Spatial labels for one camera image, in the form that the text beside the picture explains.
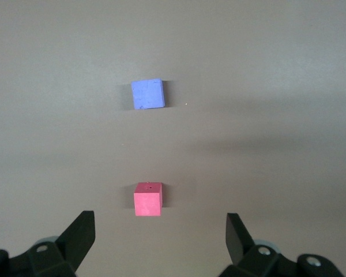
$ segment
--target blue cube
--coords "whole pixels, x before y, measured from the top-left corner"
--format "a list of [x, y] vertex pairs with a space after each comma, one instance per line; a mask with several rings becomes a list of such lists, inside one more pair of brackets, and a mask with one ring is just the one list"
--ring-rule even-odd
[[166, 105], [161, 79], [132, 82], [132, 92], [134, 108], [136, 110], [162, 108]]

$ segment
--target cube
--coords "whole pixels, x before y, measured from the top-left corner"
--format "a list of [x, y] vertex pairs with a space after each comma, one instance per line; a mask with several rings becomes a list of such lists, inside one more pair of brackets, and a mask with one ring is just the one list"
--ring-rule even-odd
[[160, 216], [163, 206], [161, 183], [138, 183], [134, 191], [134, 211], [137, 216]]
[[135, 81], [131, 83], [131, 86], [136, 110], [162, 108], [166, 105], [161, 79]]

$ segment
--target red block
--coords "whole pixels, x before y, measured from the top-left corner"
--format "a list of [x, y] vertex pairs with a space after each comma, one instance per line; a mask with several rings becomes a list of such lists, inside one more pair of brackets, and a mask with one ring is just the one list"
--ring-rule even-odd
[[161, 183], [138, 183], [134, 191], [134, 210], [137, 216], [160, 216], [163, 206]]

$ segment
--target gray table surface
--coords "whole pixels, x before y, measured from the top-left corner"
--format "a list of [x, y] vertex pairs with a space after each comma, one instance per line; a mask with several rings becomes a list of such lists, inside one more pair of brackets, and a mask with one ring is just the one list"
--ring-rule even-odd
[[[148, 78], [166, 108], [133, 109]], [[217, 276], [227, 212], [346, 275], [346, 1], [0, 1], [0, 248], [84, 209], [79, 277]]]

